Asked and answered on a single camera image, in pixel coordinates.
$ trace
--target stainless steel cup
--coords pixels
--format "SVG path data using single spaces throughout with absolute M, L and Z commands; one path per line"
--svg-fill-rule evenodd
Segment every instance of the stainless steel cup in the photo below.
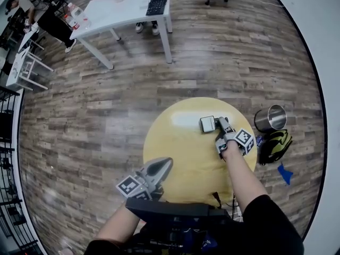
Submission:
M 254 123 L 260 132 L 281 130 L 287 123 L 286 111 L 280 105 L 272 105 L 269 109 L 259 110 L 255 115 Z

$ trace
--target white desk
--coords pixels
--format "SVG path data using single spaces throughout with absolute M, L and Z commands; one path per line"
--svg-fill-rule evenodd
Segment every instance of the white desk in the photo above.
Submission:
M 78 39 L 91 53 L 93 53 L 107 68 L 113 69 L 113 64 L 94 46 L 84 40 L 84 37 L 110 31 L 116 40 L 120 37 L 113 30 L 114 27 L 126 24 L 157 21 L 160 38 L 163 44 L 167 63 L 172 62 L 170 45 L 165 27 L 165 19 L 168 32 L 172 32 L 169 2 L 167 1 L 162 15 L 146 16 L 149 0 L 92 0 L 85 9 L 85 14 L 91 21 L 88 29 L 74 30 L 70 39 Z

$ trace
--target black bag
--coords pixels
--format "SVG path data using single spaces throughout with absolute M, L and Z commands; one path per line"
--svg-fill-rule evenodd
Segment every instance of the black bag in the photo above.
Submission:
M 260 164 L 265 165 L 281 159 L 293 142 L 287 130 L 274 131 L 265 136 L 265 143 L 261 147 Z

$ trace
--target bottle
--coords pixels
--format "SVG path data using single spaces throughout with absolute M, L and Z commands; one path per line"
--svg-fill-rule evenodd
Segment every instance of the bottle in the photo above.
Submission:
M 88 29 L 91 26 L 90 20 L 85 15 L 84 11 L 79 8 L 78 6 L 70 3 L 69 4 L 69 10 L 72 15 L 72 17 L 76 20 L 76 22 L 79 24 L 81 28 Z
M 69 15 L 65 15 L 65 21 L 69 24 L 69 26 L 71 28 L 73 28 L 74 30 L 78 29 L 79 28 L 79 24 L 77 23 L 77 21 L 72 18 L 71 16 Z
M 30 21 L 28 18 L 25 19 L 25 28 L 23 29 L 23 31 L 25 33 L 28 33 L 31 31 L 31 25 L 30 25 Z

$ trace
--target white chair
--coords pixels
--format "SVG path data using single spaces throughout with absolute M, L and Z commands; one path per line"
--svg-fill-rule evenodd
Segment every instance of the white chair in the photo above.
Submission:
M 19 83 L 19 78 L 22 80 L 25 80 L 27 82 L 30 82 L 36 86 L 39 86 L 41 88 L 44 88 L 45 90 L 48 90 L 47 87 L 32 81 L 30 79 L 31 74 L 38 75 L 36 72 L 33 71 L 33 67 L 35 63 L 40 64 L 41 66 L 45 67 L 46 69 L 50 70 L 51 72 L 54 72 L 54 70 L 50 67 L 48 67 L 46 64 L 41 62 L 41 58 L 38 56 L 32 54 L 29 52 L 30 47 L 27 47 L 24 51 L 17 53 L 15 56 L 15 60 L 13 62 L 13 66 L 11 69 L 11 73 L 8 76 L 7 84 L 6 86 L 10 86 L 12 84 L 17 84 L 25 89 L 33 91 L 32 88 L 27 87 L 23 84 Z

